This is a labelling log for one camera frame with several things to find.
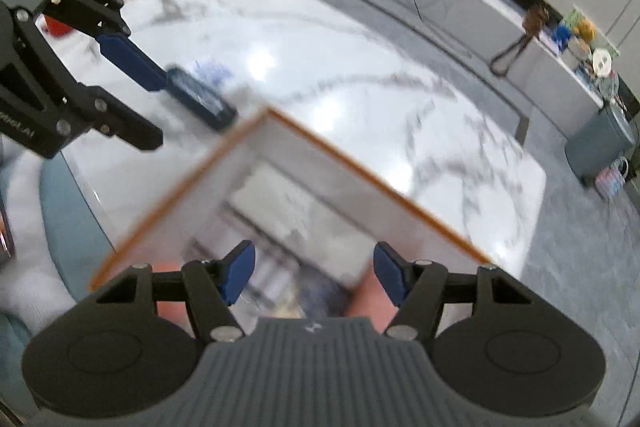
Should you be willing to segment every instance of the white round object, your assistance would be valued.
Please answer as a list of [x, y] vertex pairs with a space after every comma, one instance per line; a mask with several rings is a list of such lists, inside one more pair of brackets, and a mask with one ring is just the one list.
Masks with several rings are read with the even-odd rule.
[[593, 72], [596, 76], [609, 76], [611, 72], [611, 54], [604, 48], [593, 51]]

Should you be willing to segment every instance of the brown hanging object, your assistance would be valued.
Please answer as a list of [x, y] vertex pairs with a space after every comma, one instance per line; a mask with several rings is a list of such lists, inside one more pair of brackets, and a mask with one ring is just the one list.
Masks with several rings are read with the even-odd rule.
[[[509, 70], [514, 65], [515, 61], [518, 60], [518, 57], [522, 55], [522, 52], [524, 52], [529, 43], [534, 38], [538, 38], [540, 36], [542, 28], [545, 27], [545, 24], [548, 20], [549, 12], [546, 8], [543, 8], [542, 6], [534, 6], [533, 8], [530, 8], [522, 21], [522, 27], [524, 28], [525, 34], [509, 47], [507, 47], [504, 51], [501, 51], [491, 59], [491, 62], [489, 63], [491, 72], [499, 78], [504, 78], [505, 76], [507, 76]], [[507, 64], [507, 66], [503, 70], [497, 69], [496, 63], [502, 58], [509, 55], [515, 49], [517, 49], [518, 51], [511, 59], [511, 61]]]

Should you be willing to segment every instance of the gray trash bin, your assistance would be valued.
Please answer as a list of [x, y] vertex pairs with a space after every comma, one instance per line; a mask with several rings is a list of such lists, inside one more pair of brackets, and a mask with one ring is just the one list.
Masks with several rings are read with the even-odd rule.
[[571, 170], [594, 178], [636, 143], [636, 134], [619, 105], [607, 105], [572, 136], [564, 147]]

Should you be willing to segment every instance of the teal cushion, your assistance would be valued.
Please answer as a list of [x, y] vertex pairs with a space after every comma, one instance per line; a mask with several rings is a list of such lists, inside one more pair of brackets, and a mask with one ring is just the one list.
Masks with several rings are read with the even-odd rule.
[[[0, 171], [2, 194], [6, 194], [11, 175], [11, 165]], [[61, 154], [44, 164], [40, 202], [51, 258], [69, 293], [76, 300], [82, 299], [88, 293], [91, 274], [111, 251], [111, 244]], [[11, 226], [10, 213], [7, 218]], [[20, 321], [0, 314], [0, 397], [27, 417], [37, 411], [20, 372], [22, 352], [29, 338]]]

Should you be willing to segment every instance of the open box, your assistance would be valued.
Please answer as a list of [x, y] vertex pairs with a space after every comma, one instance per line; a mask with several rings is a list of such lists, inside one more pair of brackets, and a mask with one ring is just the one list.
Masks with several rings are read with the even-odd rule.
[[[97, 288], [126, 267], [178, 269], [254, 241], [256, 269], [232, 311], [245, 330], [259, 315], [369, 315], [395, 309], [371, 267], [386, 241], [408, 261], [475, 273], [486, 257], [375, 174], [268, 107], [229, 131], [103, 263]], [[183, 324], [182, 310], [164, 314]]]

